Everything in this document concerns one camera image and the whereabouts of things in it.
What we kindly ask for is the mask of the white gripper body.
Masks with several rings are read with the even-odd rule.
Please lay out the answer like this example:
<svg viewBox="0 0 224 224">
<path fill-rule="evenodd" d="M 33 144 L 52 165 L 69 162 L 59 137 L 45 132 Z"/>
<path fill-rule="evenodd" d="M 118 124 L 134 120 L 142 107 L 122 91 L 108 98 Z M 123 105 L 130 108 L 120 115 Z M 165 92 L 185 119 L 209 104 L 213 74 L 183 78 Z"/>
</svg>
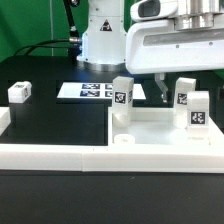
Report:
<svg viewBox="0 0 224 224">
<path fill-rule="evenodd" d="M 130 73 L 224 69 L 224 0 L 140 0 L 130 15 Z"/>
</svg>

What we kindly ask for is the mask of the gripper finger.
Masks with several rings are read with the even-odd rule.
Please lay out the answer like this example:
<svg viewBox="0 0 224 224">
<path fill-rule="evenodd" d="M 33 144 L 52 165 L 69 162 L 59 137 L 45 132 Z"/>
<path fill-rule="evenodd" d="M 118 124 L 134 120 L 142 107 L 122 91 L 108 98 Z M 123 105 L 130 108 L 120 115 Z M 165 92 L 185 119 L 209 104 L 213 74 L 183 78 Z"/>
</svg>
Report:
<svg viewBox="0 0 224 224">
<path fill-rule="evenodd" d="M 168 87 L 165 84 L 165 74 L 164 73 L 156 73 L 154 76 L 155 82 L 157 84 L 157 86 L 159 87 L 159 89 L 162 92 L 162 100 L 164 103 L 166 103 L 168 101 Z"/>
</svg>

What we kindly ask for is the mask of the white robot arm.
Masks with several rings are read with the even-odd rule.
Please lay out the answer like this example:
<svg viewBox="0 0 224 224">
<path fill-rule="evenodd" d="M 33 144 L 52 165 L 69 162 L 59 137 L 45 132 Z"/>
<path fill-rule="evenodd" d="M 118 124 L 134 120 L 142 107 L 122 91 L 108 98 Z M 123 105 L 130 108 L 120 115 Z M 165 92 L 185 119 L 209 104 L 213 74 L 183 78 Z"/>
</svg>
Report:
<svg viewBox="0 0 224 224">
<path fill-rule="evenodd" d="M 78 64 L 95 71 L 153 74 L 224 69 L 224 2 L 140 0 L 124 29 L 124 0 L 88 0 L 88 28 Z"/>
</svg>

